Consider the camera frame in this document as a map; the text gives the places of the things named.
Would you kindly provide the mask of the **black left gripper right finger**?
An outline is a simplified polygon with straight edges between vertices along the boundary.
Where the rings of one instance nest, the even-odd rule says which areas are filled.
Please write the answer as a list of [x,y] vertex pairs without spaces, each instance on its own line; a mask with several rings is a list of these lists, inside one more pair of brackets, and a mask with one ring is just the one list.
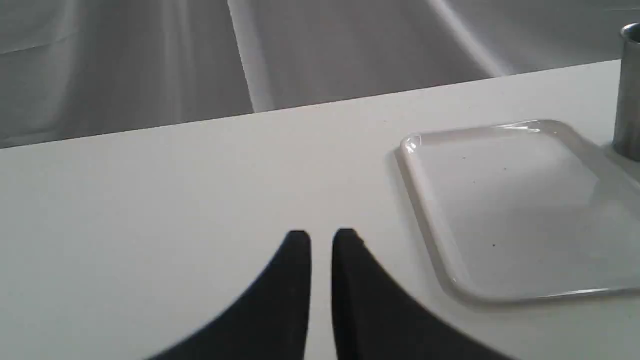
[[333,238],[331,309],[339,360],[505,359],[409,296],[352,228]]

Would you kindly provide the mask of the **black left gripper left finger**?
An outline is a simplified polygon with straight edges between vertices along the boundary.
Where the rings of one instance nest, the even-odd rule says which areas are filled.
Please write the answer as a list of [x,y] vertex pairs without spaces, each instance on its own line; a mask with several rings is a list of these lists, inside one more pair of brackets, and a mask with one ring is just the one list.
[[302,360],[312,287],[311,237],[290,231],[263,272],[215,320],[156,360]]

